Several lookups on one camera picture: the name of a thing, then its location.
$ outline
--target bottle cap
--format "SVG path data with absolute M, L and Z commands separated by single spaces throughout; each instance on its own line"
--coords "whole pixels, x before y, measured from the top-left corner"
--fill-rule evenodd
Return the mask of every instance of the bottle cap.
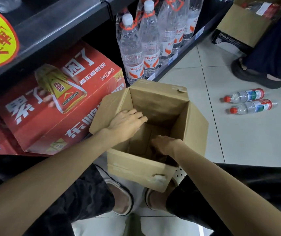
M 152 0 L 147 0 L 144 3 L 144 9 L 146 12 L 151 12 L 154 10 L 155 4 Z
M 230 96 L 225 96 L 225 97 L 224 97 L 224 101 L 225 101 L 226 103 L 230 103 L 231 97 L 230 97 Z
M 230 109 L 230 113 L 231 114 L 236 114 L 238 112 L 238 109 L 237 108 L 231 108 Z
M 131 14 L 124 14 L 122 17 L 122 22 L 124 26 L 130 26 L 133 24 L 133 16 Z

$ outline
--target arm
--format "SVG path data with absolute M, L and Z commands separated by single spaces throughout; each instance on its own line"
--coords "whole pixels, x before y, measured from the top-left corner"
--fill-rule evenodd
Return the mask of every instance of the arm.
M 153 145 L 170 155 L 235 236 L 281 235 L 281 212 L 180 139 L 158 136 Z
M 131 138 L 147 121 L 135 109 L 108 128 L 0 185 L 0 236 L 22 235 L 104 151 Z

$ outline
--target black shoe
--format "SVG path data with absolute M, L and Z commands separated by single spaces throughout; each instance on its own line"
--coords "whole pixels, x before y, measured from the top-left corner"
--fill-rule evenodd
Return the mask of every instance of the black shoe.
M 275 81 L 267 78 L 267 75 L 261 74 L 251 69 L 243 70 L 239 59 L 236 59 L 231 64 L 231 71 L 238 79 L 256 82 L 270 89 L 278 89 L 281 87 L 281 81 Z

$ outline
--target tile floor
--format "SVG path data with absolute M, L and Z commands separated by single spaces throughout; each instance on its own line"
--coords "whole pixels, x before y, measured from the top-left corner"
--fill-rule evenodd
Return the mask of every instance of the tile floor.
M 209 121 L 205 157 L 213 162 L 281 167 L 281 88 L 268 90 L 270 99 L 279 102 L 271 111 L 252 115 L 228 115 L 231 105 L 220 98 L 233 91 L 259 87 L 235 78 L 229 68 L 236 56 L 205 39 L 194 47 L 160 81 L 187 87 L 190 100 Z M 106 157 L 97 159 L 106 166 Z M 209 236 L 211 230 L 165 212 L 151 211 L 142 205 L 143 187 L 118 179 L 135 197 L 135 211 L 141 215 L 146 236 Z M 126 217 L 108 213 L 74 223 L 76 236 L 122 236 Z

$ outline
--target green object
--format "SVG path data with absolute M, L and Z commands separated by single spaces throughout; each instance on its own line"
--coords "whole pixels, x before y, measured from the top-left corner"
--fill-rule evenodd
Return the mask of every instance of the green object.
M 125 221 L 125 229 L 123 236 L 146 236 L 141 231 L 140 216 L 136 214 L 130 214 Z

